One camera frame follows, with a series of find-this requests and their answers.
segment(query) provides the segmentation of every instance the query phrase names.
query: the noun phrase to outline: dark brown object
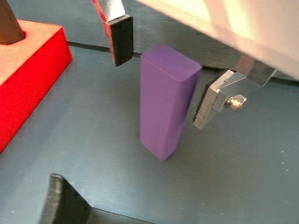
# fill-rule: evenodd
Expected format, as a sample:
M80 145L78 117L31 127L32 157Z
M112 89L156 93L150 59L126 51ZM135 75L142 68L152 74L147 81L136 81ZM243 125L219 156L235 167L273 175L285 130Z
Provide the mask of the dark brown object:
M24 39L24 32L6 0L0 0L0 45L11 45Z

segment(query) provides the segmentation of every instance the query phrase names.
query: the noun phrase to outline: silver metal plate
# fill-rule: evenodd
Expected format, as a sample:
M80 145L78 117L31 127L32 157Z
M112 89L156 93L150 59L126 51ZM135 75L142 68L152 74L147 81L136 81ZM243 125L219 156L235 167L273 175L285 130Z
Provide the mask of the silver metal plate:
M120 18L127 14L122 0L98 0L98 2L104 11L107 21Z

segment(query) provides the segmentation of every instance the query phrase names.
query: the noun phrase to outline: screw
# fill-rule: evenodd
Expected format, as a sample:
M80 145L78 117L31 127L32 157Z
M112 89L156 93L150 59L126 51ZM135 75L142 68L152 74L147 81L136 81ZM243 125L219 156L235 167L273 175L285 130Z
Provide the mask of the screw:
M235 111L239 111L246 100L247 100L247 97L242 94L238 94L229 98L226 105Z

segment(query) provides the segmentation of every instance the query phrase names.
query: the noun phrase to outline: white panel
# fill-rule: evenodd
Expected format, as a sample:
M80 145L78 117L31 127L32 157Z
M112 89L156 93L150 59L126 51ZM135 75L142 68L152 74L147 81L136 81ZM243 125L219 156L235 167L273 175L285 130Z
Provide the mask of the white panel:
M299 80L299 1L138 1Z

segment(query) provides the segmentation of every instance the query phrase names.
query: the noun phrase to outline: purple rectangular prism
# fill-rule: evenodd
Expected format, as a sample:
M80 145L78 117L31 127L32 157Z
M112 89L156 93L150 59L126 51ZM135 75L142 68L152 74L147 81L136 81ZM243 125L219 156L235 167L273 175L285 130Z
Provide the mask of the purple rectangular prism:
M142 55L140 142L164 161L174 153L202 65L160 45Z

